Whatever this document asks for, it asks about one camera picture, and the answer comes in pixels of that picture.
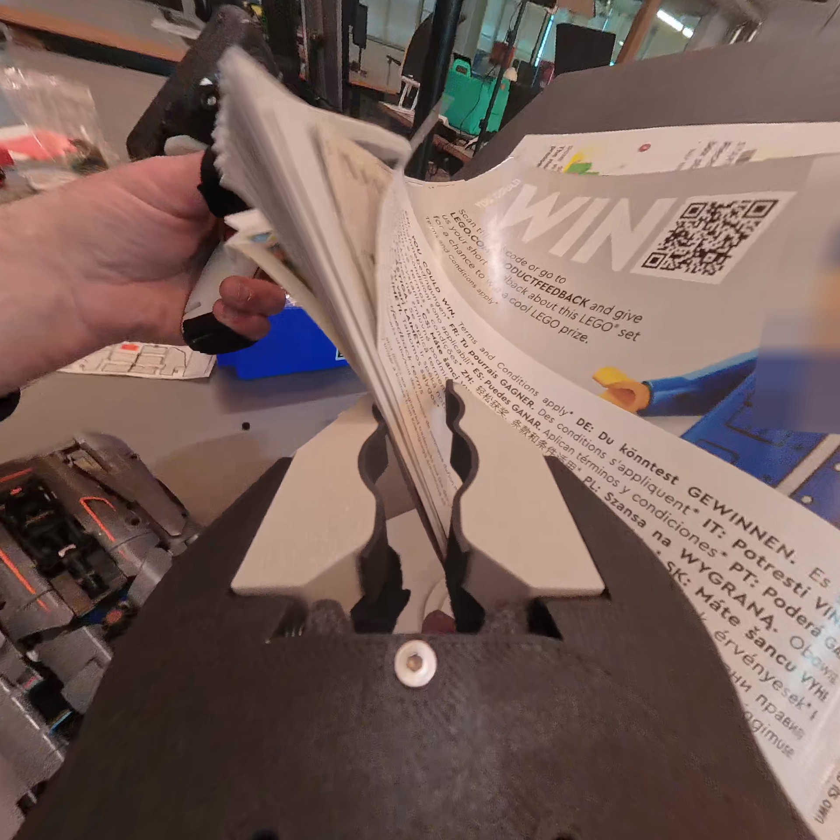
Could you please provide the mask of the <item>black monitor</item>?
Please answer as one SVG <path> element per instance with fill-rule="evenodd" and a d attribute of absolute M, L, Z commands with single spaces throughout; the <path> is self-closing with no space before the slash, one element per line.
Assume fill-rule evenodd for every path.
<path fill-rule="evenodd" d="M 559 23 L 555 32 L 553 76 L 609 67 L 616 35 L 577 24 Z"/>

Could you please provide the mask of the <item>white sticker sheet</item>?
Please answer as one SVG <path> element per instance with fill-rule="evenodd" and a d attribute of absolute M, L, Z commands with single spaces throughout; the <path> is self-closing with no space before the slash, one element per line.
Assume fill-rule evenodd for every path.
<path fill-rule="evenodd" d="M 60 372 L 176 382 L 206 379 L 216 361 L 216 356 L 186 346 L 123 341 L 90 353 Z"/>

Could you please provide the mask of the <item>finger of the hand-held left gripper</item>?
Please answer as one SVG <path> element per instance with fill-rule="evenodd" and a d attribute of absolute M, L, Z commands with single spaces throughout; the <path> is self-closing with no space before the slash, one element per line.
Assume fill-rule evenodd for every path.
<path fill-rule="evenodd" d="M 413 155 L 406 137 L 371 122 L 321 120 L 318 128 L 356 144 L 392 169 L 404 167 Z"/>

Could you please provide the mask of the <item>blue plastic bin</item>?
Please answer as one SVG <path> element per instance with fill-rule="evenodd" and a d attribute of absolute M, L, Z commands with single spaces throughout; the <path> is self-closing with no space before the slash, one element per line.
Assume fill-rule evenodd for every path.
<path fill-rule="evenodd" d="M 254 345 L 217 356 L 217 366 L 241 381 L 257 381 L 347 368 L 347 360 L 306 311 L 288 302 L 269 318 L 270 330 Z"/>

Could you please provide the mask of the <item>green plastic container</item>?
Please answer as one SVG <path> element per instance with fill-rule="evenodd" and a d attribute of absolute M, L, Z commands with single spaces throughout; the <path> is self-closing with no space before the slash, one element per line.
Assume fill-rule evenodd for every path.
<path fill-rule="evenodd" d="M 488 132 L 494 133 L 499 130 L 508 104 L 511 82 L 516 79 L 515 70 L 506 70 L 487 121 Z M 495 72 L 492 71 L 485 76 L 475 75 L 467 60 L 454 58 L 447 74 L 442 106 L 442 115 L 448 125 L 456 132 L 476 137 L 480 133 L 480 125 L 487 116 L 496 84 Z"/>

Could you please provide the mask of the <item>clear plastic bag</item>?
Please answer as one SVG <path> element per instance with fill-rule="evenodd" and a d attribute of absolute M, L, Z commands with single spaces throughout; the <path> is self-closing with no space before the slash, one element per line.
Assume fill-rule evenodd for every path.
<path fill-rule="evenodd" d="M 44 193 L 119 163 L 89 89 L 2 66 L 2 203 Z"/>

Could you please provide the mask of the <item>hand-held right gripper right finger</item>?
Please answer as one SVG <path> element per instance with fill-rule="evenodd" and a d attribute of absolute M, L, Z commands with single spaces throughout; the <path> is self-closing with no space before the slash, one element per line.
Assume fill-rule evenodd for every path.
<path fill-rule="evenodd" d="M 455 629 L 476 634 L 506 607 L 543 624 L 546 602 L 606 585 L 545 458 L 487 404 L 445 385 L 449 464 L 459 479 L 444 561 Z"/>

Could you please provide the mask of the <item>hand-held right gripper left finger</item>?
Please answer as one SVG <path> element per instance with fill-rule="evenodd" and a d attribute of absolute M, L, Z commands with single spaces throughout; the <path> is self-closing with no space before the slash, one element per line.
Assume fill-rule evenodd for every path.
<path fill-rule="evenodd" d="M 359 633 L 391 634 L 407 605 L 377 480 L 387 428 L 359 401 L 299 448 L 235 573 L 237 595 L 335 602 Z"/>

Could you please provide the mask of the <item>lego instruction booklet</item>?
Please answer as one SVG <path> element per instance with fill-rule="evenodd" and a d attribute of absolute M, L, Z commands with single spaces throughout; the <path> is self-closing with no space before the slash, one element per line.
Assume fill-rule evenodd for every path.
<path fill-rule="evenodd" d="M 602 500 L 698 610 L 760 749 L 838 838 L 838 127 L 529 135 L 418 182 L 242 49 L 214 151 L 257 245 L 374 395 L 448 541 L 453 380 Z"/>

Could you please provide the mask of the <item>lego car model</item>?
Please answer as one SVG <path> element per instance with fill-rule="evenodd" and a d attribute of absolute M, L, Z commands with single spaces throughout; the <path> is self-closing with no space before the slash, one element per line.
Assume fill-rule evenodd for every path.
<path fill-rule="evenodd" d="M 201 530 L 110 435 L 2 464 L 2 838 L 63 764 L 114 645 Z"/>

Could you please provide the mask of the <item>person's left hand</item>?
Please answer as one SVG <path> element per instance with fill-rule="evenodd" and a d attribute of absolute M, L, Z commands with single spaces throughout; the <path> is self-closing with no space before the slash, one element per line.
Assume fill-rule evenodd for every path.
<path fill-rule="evenodd" d="M 121 340 L 182 344 L 217 220 L 202 155 L 160 156 L 2 205 L 1 394 Z"/>

